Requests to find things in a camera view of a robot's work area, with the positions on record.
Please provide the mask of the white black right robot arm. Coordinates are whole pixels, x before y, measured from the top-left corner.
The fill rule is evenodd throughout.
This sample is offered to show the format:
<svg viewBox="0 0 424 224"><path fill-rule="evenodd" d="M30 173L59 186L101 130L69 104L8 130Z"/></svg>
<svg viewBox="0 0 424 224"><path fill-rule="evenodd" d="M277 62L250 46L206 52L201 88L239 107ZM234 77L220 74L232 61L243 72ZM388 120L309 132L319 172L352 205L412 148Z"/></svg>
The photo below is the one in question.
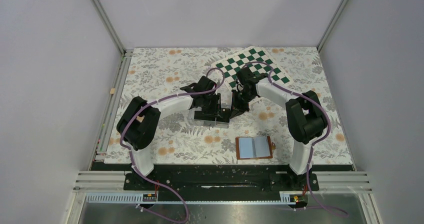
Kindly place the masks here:
<svg viewBox="0 0 424 224"><path fill-rule="evenodd" d="M294 139L289 162L292 173L286 182L293 190L301 189L312 167L313 146L328 136L331 127L317 94L295 92L276 83L269 74L255 74L249 67L240 69L236 80L241 89L231 91L231 118L249 112L249 103L255 98L265 98L285 108L288 131Z"/></svg>

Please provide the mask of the brown leather card holder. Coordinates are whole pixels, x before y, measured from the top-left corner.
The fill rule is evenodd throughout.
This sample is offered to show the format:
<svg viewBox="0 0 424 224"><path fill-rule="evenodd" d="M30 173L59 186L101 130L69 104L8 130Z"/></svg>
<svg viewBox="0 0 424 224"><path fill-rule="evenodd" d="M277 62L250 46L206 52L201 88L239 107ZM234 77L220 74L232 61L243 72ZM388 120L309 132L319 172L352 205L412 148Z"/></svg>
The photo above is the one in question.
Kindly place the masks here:
<svg viewBox="0 0 424 224"><path fill-rule="evenodd" d="M270 136L235 138L237 160L272 159L275 148Z"/></svg>

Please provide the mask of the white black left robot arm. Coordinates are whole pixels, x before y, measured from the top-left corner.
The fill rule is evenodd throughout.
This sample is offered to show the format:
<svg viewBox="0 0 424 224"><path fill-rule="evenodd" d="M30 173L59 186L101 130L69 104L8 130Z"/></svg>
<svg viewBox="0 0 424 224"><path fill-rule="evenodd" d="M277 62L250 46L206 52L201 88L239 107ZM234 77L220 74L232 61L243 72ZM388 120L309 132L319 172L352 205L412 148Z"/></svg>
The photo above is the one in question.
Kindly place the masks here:
<svg viewBox="0 0 424 224"><path fill-rule="evenodd" d="M151 101L134 97L116 125L120 145L129 151L131 166L137 173L136 183L144 190L152 188L155 176L149 145L155 137L160 119L198 107L208 107L222 83L203 75L198 82L183 86L176 93Z"/></svg>

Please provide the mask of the clear acrylic card box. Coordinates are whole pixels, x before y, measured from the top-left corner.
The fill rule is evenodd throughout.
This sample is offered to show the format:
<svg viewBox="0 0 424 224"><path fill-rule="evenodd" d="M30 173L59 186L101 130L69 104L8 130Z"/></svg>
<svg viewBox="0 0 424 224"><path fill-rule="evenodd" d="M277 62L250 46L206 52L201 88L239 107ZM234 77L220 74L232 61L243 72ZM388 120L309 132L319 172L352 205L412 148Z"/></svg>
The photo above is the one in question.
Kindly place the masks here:
<svg viewBox="0 0 424 224"><path fill-rule="evenodd" d="M230 127L230 109L221 108L218 114L205 114L201 108L189 110L187 121L193 126L228 129Z"/></svg>

